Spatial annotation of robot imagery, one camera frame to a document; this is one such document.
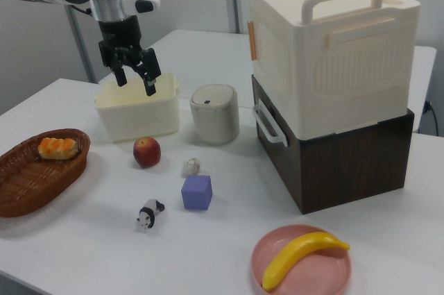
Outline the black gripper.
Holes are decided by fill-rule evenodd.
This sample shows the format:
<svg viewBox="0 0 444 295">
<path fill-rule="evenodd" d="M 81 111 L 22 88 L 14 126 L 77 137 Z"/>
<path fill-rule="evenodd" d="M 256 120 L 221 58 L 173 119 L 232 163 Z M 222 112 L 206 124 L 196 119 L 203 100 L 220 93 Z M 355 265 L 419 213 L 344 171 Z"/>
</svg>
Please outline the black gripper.
<svg viewBox="0 0 444 295">
<path fill-rule="evenodd" d="M 124 86 L 127 83 L 124 65 L 135 67 L 141 63 L 138 72 L 144 82 L 146 95 L 153 96 L 161 69 L 154 49 L 142 51 L 138 18 L 132 16 L 116 22 L 99 22 L 99 28 L 103 37 L 99 42 L 102 62 L 105 67 L 110 67 L 117 85 Z"/>
</svg>

